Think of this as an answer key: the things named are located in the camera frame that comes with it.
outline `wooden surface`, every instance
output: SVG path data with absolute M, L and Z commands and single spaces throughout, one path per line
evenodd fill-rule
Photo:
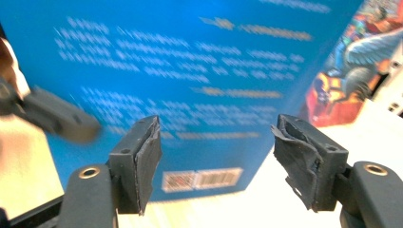
M 399 144 L 403 122 L 389 114 L 368 103 L 354 124 L 321 130 L 350 151 L 349 164 L 379 162 L 402 174 Z M 0 205 L 15 215 L 59 196 L 62 190 L 51 156 L 45 152 L 44 136 L 28 133 L 25 124 L 14 121 L 0 121 Z M 246 191 L 150 202 L 143 217 L 119 215 L 120 227 L 340 227 L 339 204 L 334 212 L 307 211 L 285 177 L 270 153 Z

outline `comic book cover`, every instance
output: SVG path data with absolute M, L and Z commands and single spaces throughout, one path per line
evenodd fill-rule
M 352 123 L 388 75 L 402 23 L 402 0 L 364 2 L 314 79 L 300 117 L 317 127 Z

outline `blue box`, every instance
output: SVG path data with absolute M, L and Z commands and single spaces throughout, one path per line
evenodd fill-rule
M 103 125 L 90 144 L 48 135 L 61 183 L 105 162 L 135 121 L 160 115 L 152 200 L 244 190 L 361 0 L 3 1 L 30 86 Z

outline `table surface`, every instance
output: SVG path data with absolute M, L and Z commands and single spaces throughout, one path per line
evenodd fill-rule
M 367 101 L 355 123 L 320 130 L 350 151 L 349 164 L 378 162 L 402 177 L 398 152 L 403 121 L 395 115 Z M 63 194 L 40 130 L 17 118 L 2 118 L 0 145 L 0 206 L 10 218 Z M 143 217 L 119 215 L 120 227 L 340 227 L 340 204 L 334 212 L 307 211 L 285 177 L 270 153 L 245 191 L 149 202 Z

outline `white barcode label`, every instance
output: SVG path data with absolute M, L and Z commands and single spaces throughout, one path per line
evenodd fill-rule
M 220 188 L 237 184 L 241 168 L 200 170 L 196 174 L 195 188 Z
M 183 192 L 192 191 L 196 172 L 164 172 L 163 190 L 164 192 Z

